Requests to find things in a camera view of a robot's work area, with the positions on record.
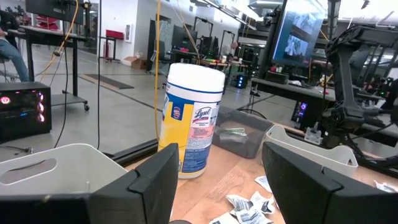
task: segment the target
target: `computer tower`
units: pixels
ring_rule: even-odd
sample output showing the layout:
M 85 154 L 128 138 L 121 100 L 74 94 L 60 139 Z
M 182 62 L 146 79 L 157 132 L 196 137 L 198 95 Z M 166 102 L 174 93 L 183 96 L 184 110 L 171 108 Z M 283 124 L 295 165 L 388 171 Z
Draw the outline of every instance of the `computer tower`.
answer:
M 39 82 L 0 83 L 0 143 L 49 133 L 51 90 Z

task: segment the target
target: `yellow cable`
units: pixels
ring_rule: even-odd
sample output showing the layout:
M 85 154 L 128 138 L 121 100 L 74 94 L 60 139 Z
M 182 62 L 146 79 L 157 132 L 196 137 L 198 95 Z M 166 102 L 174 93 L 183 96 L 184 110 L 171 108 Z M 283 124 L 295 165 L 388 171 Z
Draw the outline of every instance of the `yellow cable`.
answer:
M 309 69 L 308 69 L 308 82 L 310 82 L 311 81 L 311 59 L 310 59 L 310 67 L 309 67 Z
M 71 32 L 72 29 L 73 29 L 73 25 L 74 25 L 75 20 L 76 20 L 77 12 L 78 12 L 78 10 L 79 10 L 79 2 L 78 2 L 78 0 L 75 0 L 75 1 L 76 1 L 75 14 L 73 15 L 73 19 L 72 19 L 72 22 L 71 22 L 71 24 L 70 24 L 68 33 L 67 33 L 67 35 L 65 36 L 64 40 L 62 41 L 62 44 L 61 44 L 60 48 L 58 49 L 58 52 L 57 52 L 58 54 L 62 51 L 63 46 L 65 45 L 65 42 L 68 40 L 68 37 L 69 37 L 69 35 L 70 35 L 70 32 Z M 44 76 L 46 76 L 46 74 L 47 74 L 47 69 L 54 63 L 54 60 L 55 60 L 55 57 L 54 57 L 54 54 L 52 54 L 51 61 L 49 62 L 49 64 L 48 64 L 48 65 L 46 66 L 46 68 L 44 69 L 44 74 L 43 74 L 42 77 L 40 78 L 40 82 L 43 80 Z
M 329 41 L 329 39 L 326 37 L 326 35 L 322 32 L 322 30 L 321 30 L 321 34 L 322 34 L 322 36 L 327 40 L 327 41 Z
M 156 63 L 155 63 L 155 131 L 156 139 L 159 141 L 159 133 L 157 128 L 157 78 L 159 76 L 159 39 L 160 39 L 160 4 L 161 0 L 157 0 L 157 14 L 156 14 Z
M 181 10 L 181 7 L 180 7 L 180 1 L 179 0 L 177 0 L 177 4 L 178 4 L 178 9 L 180 11 L 182 25 L 184 26 L 184 28 L 185 28 L 185 30 L 187 32 L 187 35 L 188 35 L 188 37 L 189 37 L 189 39 L 191 41 L 191 44 L 193 45 L 193 48 L 195 49 L 195 52 L 197 53 L 197 56 L 198 56 L 197 65 L 199 65 L 200 56 L 199 56 L 199 51 L 197 49 L 197 45 L 196 45 L 195 41 L 193 40 L 193 38 L 191 36 L 191 33 L 189 33 L 189 30 L 188 30 L 187 26 L 185 25 L 185 21 L 184 21 L 184 17 L 182 16 L 182 10 Z

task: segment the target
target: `jeans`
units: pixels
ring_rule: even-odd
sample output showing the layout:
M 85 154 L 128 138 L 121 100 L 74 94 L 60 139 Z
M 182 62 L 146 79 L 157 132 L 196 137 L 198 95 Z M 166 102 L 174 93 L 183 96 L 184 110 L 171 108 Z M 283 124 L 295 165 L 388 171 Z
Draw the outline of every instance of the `jeans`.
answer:
M 0 56 L 13 62 L 21 82 L 29 82 L 29 73 L 22 55 L 8 41 L 2 39 L 0 39 Z

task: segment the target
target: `floor mat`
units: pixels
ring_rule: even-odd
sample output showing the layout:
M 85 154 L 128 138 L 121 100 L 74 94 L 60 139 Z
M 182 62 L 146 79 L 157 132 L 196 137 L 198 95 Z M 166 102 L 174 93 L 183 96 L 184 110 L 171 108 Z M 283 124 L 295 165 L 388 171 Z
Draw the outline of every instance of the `floor mat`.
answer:
M 80 75 L 80 77 L 84 80 L 89 82 L 97 83 L 98 82 L 98 75 L 97 74 L 84 74 Z M 127 90 L 133 89 L 134 87 L 131 85 L 127 85 L 125 83 L 118 82 L 111 78 L 107 78 L 105 76 L 101 76 L 101 85 L 106 86 L 108 88 L 117 89 L 117 90 Z

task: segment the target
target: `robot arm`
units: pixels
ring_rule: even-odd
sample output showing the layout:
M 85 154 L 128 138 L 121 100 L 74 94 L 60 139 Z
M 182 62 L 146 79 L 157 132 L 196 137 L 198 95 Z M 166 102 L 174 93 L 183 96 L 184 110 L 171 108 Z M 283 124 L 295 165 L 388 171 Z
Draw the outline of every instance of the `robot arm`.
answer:
M 325 122 L 328 133 L 342 137 L 364 123 L 363 110 L 356 104 L 349 60 L 362 46 L 381 46 L 398 50 L 398 31 L 373 26 L 354 26 L 335 37 L 326 46 L 326 56 L 333 65 L 336 105 Z

